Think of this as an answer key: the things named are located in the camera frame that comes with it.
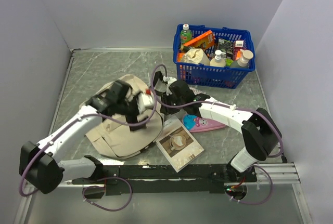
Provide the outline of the coffee cover book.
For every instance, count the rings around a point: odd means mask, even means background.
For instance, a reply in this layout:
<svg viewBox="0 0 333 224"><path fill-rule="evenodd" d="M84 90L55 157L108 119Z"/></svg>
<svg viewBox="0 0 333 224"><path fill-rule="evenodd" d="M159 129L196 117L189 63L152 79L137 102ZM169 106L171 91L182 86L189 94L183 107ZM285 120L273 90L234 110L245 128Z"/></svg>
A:
<svg viewBox="0 0 333 224"><path fill-rule="evenodd" d="M164 122L156 145L177 173L204 152L204 148L176 116Z"/></svg>

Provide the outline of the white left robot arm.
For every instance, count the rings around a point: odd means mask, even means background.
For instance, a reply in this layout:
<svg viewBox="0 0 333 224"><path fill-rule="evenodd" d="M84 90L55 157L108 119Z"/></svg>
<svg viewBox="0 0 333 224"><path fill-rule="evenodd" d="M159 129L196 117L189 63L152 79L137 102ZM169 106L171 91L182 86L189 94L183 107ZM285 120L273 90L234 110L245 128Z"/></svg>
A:
<svg viewBox="0 0 333 224"><path fill-rule="evenodd" d="M98 183L103 177L103 164L90 155L64 161L62 158L67 150L115 114L125 116L124 124L132 131L144 128L148 118L138 121L137 117L154 105L149 91L134 94L130 84L115 81L110 88L88 99L78 113L57 131L36 144L26 142L20 151L19 174L44 194L70 179L86 178L90 183Z"/></svg>

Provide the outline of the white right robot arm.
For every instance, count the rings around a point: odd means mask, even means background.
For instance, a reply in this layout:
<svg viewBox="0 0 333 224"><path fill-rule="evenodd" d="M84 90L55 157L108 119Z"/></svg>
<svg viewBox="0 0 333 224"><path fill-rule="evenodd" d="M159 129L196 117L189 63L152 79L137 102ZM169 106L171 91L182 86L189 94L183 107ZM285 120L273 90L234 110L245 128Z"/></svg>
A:
<svg viewBox="0 0 333 224"><path fill-rule="evenodd" d="M170 115L184 110L189 115L224 124L242 134L244 147L229 161L228 178L240 181L246 170L265 161L281 144L281 133L263 108L249 110L222 103L207 94L196 94L187 83L173 77L154 82L161 99L161 112Z"/></svg>

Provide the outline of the beige crumpled paper bag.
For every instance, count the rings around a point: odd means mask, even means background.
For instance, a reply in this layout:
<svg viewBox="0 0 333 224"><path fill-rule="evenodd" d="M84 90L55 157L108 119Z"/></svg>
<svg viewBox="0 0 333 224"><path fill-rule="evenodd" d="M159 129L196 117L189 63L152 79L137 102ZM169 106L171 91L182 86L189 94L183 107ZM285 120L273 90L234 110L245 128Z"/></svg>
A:
<svg viewBox="0 0 333 224"><path fill-rule="evenodd" d="M188 52L182 55L180 62L203 65L210 64L208 56L200 48L190 49Z"/></svg>

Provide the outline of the pink blue pencil case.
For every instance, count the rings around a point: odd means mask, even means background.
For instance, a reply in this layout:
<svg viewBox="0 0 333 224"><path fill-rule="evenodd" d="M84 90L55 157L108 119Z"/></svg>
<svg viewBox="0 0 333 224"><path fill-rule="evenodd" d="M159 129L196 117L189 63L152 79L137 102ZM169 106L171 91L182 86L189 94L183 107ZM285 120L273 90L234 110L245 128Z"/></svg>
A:
<svg viewBox="0 0 333 224"><path fill-rule="evenodd" d="M183 117L182 122L190 133L208 132L226 127L226 125L217 121L189 114Z"/></svg>

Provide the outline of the cream pump bottle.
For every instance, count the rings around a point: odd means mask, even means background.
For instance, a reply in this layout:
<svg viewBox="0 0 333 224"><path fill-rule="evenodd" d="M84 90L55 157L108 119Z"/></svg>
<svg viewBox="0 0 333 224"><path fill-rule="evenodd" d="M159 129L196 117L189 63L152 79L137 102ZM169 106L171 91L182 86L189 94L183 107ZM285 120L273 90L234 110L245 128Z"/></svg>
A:
<svg viewBox="0 0 333 224"><path fill-rule="evenodd" d="M226 66L226 52L216 50L214 57L210 60L210 66L224 68Z"/></svg>

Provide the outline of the orange snack box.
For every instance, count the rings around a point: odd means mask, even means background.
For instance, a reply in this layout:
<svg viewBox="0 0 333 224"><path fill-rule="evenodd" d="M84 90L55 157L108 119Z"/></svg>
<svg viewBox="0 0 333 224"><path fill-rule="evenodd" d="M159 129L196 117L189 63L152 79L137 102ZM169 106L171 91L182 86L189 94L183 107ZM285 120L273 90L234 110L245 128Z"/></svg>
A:
<svg viewBox="0 0 333 224"><path fill-rule="evenodd" d="M185 44L180 44L180 51L189 51L190 49L207 50L215 45L215 35L212 30L208 30L201 35L193 38Z"/></svg>

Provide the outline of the green tea bottle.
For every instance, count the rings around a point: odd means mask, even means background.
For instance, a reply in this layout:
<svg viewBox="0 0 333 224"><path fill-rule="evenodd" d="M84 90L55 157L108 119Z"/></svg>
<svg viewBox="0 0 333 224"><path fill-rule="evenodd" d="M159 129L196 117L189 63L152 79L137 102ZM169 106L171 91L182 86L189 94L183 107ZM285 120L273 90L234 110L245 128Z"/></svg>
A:
<svg viewBox="0 0 333 224"><path fill-rule="evenodd" d="M183 28L181 30L181 33L180 33L180 41L181 41L181 44L186 44L187 42L189 42L190 40L192 40L192 32L189 28L189 25L188 24L183 24Z"/></svg>

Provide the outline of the dark snack packet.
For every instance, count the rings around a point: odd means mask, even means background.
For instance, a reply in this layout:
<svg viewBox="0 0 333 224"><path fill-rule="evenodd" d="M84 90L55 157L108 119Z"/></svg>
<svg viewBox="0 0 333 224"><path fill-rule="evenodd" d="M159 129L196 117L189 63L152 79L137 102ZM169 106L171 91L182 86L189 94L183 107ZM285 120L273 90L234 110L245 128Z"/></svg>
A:
<svg viewBox="0 0 333 224"><path fill-rule="evenodd" d="M217 49L222 52L225 52L226 58L232 59L232 60L233 60L233 54L234 54L233 47L234 47L233 42L228 41L223 38L218 38Z"/></svg>

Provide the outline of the grey pump bottle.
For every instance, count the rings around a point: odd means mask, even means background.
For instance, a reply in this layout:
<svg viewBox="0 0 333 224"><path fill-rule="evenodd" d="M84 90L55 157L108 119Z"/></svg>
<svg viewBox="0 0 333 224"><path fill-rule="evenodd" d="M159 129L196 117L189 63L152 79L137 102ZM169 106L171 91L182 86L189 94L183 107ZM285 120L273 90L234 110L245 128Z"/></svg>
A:
<svg viewBox="0 0 333 224"><path fill-rule="evenodd" d="M237 53L237 59L234 60L230 68L247 69L249 67L249 61L254 57L254 54L250 50L240 49Z"/></svg>

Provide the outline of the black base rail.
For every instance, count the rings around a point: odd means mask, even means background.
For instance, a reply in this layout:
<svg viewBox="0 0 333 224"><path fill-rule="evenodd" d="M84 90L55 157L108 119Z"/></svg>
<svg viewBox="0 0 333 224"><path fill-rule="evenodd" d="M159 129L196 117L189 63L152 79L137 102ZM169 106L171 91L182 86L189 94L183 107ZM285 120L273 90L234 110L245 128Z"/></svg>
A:
<svg viewBox="0 0 333 224"><path fill-rule="evenodd" d="M99 176L101 181L78 178L74 185L102 185L106 195L128 193L128 181L133 193L209 192L225 193L227 185L257 182L255 169L244 173L233 171L226 164L190 164L180 172L171 165L105 165Z"/></svg>

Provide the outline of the aluminium frame rail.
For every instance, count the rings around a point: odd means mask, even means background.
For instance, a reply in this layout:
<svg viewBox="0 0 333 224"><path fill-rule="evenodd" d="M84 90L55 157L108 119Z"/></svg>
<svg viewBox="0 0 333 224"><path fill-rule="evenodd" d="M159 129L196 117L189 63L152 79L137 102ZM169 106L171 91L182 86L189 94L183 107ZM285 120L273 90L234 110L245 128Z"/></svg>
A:
<svg viewBox="0 0 333 224"><path fill-rule="evenodd" d="M241 181L226 171L224 164L190 164L179 173L171 165L105 165L103 166L102 179L106 177L121 177L128 181L142 182L221 182L225 185L234 185ZM269 178L275 184L299 183L300 179L294 164L264 163L248 171L245 183L269 183Z"/></svg>

